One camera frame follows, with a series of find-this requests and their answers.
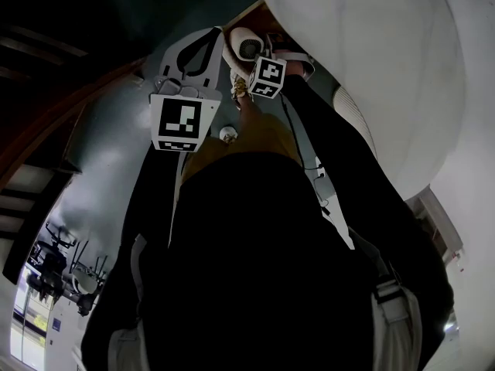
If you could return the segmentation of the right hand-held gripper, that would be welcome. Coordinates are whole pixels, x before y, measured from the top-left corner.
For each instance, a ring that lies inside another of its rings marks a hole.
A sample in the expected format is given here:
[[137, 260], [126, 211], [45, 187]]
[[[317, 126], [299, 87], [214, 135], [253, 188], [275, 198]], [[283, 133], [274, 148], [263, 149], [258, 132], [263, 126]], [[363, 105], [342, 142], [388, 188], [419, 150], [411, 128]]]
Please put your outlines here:
[[265, 51], [255, 60], [249, 77], [248, 92], [274, 99], [283, 88], [289, 63], [302, 65], [305, 81], [314, 73], [314, 59], [292, 38], [284, 33], [267, 33]]

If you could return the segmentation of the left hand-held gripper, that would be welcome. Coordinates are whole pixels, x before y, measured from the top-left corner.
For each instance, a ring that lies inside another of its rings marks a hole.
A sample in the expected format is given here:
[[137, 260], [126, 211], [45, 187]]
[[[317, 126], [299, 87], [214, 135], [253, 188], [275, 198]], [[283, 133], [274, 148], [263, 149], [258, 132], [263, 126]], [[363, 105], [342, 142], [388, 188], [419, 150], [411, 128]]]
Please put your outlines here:
[[215, 88], [224, 41], [222, 28], [214, 26], [192, 32], [166, 50], [156, 92], [149, 95], [155, 149], [194, 153], [202, 145], [222, 101]]

